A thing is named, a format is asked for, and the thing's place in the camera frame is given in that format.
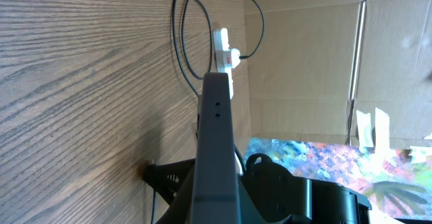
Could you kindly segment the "smartphone with light screen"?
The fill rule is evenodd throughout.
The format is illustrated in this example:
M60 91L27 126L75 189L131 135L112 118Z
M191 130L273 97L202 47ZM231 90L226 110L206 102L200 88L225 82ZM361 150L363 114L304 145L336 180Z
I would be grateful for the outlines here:
M190 223L239 223L228 76L207 73L202 87Z

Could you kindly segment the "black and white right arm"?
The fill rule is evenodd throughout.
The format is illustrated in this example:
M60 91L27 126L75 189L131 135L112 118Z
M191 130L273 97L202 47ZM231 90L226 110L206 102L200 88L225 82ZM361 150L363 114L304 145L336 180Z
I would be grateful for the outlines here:
M263 153L240 165L238 200L192 197L195 160L149 165L143 180L169 207L159 223L370 223L368 198L342 185L292 175Z

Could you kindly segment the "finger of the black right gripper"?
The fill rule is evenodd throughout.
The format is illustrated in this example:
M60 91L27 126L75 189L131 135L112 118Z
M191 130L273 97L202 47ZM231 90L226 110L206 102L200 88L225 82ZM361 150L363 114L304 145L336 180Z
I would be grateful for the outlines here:
M166 165L151 164L143 171L142 179L158 193L166 203L171 204L190 170L194 169L195 159L188 159Z

